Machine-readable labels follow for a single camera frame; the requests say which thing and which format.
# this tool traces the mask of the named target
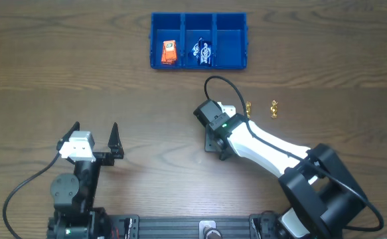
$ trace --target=blue packet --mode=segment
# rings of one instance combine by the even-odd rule
[[[199,37],[198,39],[198,42],[196,42],[196,44],[193,46],[192,50],[189,52],[189,55],[191,57],[194,57],[196,58],[196,60],[198,60],[199,58],[199,42],[202,40],[202,37]]]
[[[198,58],[198,64],[200,66],[211,66],[212,60],[212,44],[208,40],[200,40],[199,41],[199,53],[200,56]]]

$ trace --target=blue plastic bin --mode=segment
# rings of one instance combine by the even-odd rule
[[[152,13],[151,67],[154,69],[244,69],[248,63],[246,13]],[[189,56],[202,37],[212,42],[212,66]],[[164,40],[175,40],[177,61],[161,64]]]

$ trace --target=gold candy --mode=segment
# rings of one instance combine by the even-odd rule
[[[251,118],[251,102],[246,102],[246,116],[248,119]]]
[[[272,107],[270,107],[271,117],[273,119],[277,118],[277,102],[273,100],[271,102]]]

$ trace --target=wood grain tabletop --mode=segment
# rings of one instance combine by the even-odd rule
[[[151,13],[248,14],[245,70],[154,70]],[[387,0],[0,0],[0,238],[6,196],[47,165],[75,121],[106,150],[113,122],[125,150],[103,167],[95,206],[140,216],[249,215],[289,207],[277,179],[248,159],[204,152],[193,110],[218,74],[252,103],[252,120],[286,141],[326,143],[385,228],[345,238],[387,237]],[[211,82],[211,98],[240,109],[234,91]],[[279,102],[271,119],[271,101]],[[45,238],[50,184],[73,166],[59,160],[12,199],[23,238]],[[364,210],[355,226],[376,226]]]

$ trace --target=wooden table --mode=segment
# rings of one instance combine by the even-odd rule
[[[149,65],[150,13],[245,11],[248,67],[158,71]],[[111,214],[249,215],[289,204],[277,179],[241,158],[205,153],[193,110],[219,74],[252,102],[252,119],[292,143],[337,150],[384,215],[387,237],[387,1],[0,1],[0,238],[3,201],[47,165],[75,122],[105,150],[118,122],[125,159],[102,168],[95,201]],[[240,109],[223,82],[215,100]],[[270,118],[272,100],[279,117]],[[44,238],[60,160],[22,188],[8,215],[23,238]],[[374,226],[368,209],[353,225]]]

